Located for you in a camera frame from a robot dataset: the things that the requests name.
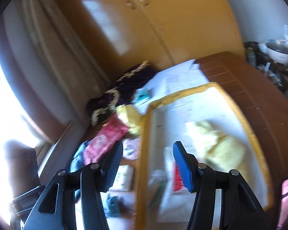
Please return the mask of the white rice cooker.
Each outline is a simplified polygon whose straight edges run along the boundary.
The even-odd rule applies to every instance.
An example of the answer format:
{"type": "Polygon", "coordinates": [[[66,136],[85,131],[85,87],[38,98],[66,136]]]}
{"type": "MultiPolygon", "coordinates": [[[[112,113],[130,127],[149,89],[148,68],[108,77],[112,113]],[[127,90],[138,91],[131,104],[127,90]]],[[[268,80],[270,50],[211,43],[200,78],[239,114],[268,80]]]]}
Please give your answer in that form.
{"type": "Polygon", "coordinates": [[[288,65],[288,47],[276,42],[268,42],[267,53],[271,60],[279,64],[288,65]]]}

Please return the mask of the white paper sheets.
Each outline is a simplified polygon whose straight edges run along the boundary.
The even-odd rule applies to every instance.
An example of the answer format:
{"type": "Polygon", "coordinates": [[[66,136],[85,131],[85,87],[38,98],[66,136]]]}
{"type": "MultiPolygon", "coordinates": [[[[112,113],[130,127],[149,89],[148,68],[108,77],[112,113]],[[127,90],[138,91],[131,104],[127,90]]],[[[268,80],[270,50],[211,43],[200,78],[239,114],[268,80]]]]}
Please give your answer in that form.
{"type": "Polygon", "coordinates": [[[191,59],[158,72],[143,88],[150,98],[144,103],[136,103],[134,107],[144,115],[151,102],[161,99],[174,92],[197,87],[208,83],[208,78],[199,68],[195,59],[191,59]]]}

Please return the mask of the red white packet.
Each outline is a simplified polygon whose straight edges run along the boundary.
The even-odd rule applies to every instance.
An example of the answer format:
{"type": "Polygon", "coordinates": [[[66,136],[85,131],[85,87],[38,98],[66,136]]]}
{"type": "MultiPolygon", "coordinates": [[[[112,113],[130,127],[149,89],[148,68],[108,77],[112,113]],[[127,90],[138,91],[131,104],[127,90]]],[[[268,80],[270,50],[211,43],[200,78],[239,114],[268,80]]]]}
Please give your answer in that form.
{"type": "Polygon", "coordinates": [[[173,170],[173,193],[181,194],[187,193],[188,189],[184,186],[181,175],[179,173],[178,167],[174,162],[174,170],[173,170]]]}

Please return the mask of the teal small box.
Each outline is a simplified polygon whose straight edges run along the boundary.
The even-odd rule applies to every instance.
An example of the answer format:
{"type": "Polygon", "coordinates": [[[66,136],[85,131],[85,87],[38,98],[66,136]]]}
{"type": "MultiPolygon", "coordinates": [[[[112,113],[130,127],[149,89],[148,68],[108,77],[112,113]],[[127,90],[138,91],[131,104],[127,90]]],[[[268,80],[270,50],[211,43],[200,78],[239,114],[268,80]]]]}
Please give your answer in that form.
{"type": "Polygon", "coordinates": [[[137,89],[134,94],[134,104],[143,104],[151,99],[150,91],[147,88],[137,89]]]}

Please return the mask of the yellow snack packet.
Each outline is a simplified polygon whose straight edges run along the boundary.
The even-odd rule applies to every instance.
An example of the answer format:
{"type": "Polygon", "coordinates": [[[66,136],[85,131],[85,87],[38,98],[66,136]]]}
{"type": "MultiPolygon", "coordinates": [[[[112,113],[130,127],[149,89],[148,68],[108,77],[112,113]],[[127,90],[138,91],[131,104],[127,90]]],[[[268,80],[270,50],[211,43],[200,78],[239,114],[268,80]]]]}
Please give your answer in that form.
{"type": "Polygon", "coordinates": [[[132,135],[140,134],[141,114],[132,105],[120,105],[116,108],[118,119],[126,125],[132,135]]]}

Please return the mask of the beige curtain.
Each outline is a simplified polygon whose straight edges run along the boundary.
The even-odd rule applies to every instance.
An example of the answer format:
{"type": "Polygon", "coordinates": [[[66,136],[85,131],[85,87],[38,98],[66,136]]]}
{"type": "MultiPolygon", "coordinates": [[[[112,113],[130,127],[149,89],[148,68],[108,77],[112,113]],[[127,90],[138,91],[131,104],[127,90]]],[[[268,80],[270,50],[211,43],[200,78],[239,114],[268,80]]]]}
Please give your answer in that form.
{"type": "Polygon", "coordinates": [[[54,0],[17,0],[31,42],[80,120],[91,114],[87,102],[100,97],[109,81],[54,0]]]}

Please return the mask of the pale yellow fluffy cloth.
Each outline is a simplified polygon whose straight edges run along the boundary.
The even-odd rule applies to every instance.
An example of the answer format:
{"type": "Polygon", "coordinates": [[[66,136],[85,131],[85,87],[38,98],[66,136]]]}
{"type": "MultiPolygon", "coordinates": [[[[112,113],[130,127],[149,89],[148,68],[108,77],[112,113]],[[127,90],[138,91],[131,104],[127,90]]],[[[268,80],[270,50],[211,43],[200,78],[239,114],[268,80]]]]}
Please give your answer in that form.
{"type": "Polygon", "coordinates": [[[201,160],[223,172],[244,168],[247,149],[238,139],[214,129],[208,121],[187,122],[186,128],[201,160]]]}

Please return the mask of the purple velvet fringed cloth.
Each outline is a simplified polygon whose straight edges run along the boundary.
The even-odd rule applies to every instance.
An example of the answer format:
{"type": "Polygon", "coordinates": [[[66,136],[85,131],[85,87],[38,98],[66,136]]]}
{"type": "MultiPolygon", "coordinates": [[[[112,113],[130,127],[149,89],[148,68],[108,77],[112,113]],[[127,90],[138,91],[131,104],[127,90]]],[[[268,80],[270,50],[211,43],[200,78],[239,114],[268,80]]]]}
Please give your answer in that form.
{"type": "Polygon", "coordinates": [[[86,105],[91,126],[104,121],[120,105],[132,103],[135,92],[150,81],[157,71],[149,61],[144,61],[128,69],[119,79],[107,86],[98,98],[92,98],[86,105]]]}

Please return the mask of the yellow cardboard box tray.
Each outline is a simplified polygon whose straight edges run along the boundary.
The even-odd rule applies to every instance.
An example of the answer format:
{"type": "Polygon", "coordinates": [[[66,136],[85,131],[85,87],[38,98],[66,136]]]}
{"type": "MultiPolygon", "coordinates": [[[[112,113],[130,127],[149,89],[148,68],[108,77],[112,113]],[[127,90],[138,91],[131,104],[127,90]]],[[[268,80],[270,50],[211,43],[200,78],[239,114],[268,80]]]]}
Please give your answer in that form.
{"type": "Polygon", "coordinates": [[[259,141],[235,101],[217,83],[175,92],[150,103],[141,123],[136,174],[135,229],[185,229],[195,195],[173,191],[173,144],[180,141],[199,162],[215,170],[220,162],[205,158],[196,122],[237,139],[245,149],[239,171],[264,209],[273,203],[270,171],[259,141]]]}

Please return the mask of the light blue fluffy cloth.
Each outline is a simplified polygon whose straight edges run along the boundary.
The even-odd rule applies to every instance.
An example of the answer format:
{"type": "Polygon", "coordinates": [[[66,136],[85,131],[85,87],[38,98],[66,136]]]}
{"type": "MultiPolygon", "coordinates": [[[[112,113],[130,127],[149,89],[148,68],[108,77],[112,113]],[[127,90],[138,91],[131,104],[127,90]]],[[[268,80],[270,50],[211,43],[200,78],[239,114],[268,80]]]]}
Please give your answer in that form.
{"type": "Polygon", "coordinates": [[[71,164],[70,164],[70,172],[71,173],[76,172],[85,166],[84,165],[84,159],[83,159],[83,152],[87,148],[87,146],[89,146],[89,144],[90,144],[90,141],[83,142],[79,146],[76,153],[74,154],[73,159],[72,159],[71,164]]]}

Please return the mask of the cluttered side table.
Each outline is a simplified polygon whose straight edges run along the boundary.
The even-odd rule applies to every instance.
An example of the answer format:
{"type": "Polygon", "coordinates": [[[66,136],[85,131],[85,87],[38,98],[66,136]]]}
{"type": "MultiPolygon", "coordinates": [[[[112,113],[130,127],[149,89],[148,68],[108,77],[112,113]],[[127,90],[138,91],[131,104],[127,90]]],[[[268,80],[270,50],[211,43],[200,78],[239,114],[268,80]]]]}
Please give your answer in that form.
{"type": "Polygon", "coordinates": [[[273,61],[260,50],[258,42],[244,42],[247,62],[259,70],[288,100],[288,64],[273,61]]]}

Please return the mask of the wooden wardrobe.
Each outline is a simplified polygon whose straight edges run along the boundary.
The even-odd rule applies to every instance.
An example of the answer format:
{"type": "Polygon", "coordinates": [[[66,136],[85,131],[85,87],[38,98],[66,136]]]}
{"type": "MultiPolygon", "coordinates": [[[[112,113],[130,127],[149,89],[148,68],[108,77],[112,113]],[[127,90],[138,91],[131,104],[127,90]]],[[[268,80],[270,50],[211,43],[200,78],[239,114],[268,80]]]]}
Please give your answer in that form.
{"type": "Polygon", "coordinates": [[[227,0],[54,0],[114,80],[149,61],[158,70],[229,51],[244,57],[227,0]]]}

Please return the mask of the red foil pouch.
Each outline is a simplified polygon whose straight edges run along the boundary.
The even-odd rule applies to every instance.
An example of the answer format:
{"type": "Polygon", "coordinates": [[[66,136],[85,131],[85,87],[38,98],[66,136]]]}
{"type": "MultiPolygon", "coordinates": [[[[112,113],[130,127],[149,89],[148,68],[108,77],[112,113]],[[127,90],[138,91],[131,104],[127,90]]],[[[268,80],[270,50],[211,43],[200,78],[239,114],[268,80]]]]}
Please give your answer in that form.
{"type": "Polygon", "coordinates": [[[83,151],[84,165],[97,163],[102,155],[111,150],[115,141],[121,140],[127,134],[128,130],[129,127],[114,113],[108,123],[102,127],[83,151]]]}

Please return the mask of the pink crochet pouch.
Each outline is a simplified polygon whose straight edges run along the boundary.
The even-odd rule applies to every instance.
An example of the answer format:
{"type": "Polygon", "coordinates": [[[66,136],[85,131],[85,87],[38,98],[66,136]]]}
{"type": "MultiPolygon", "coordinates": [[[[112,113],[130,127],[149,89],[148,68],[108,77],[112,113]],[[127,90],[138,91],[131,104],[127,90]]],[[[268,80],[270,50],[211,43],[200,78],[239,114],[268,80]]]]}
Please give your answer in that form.
{"type": "Polygon", "coordinates": [[[127,160],[137,160],[140,149],[140,138],[124,139],[123,144],[123,157],[127,160]]]}

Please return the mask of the white desiccant packet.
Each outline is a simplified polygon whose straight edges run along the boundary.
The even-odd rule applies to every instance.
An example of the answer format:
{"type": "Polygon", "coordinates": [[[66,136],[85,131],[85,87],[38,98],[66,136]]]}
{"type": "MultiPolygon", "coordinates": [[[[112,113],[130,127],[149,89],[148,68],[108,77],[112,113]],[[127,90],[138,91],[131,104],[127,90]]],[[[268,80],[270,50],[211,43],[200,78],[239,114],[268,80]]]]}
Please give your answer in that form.
{"type": "Polygon", "coordinates": [[[134,168],[130,165],[120,165],[116,173],[113,185],[110,187],[111,191],[128,192],[132,188],[132,181],[134,176],[134,168]]]}

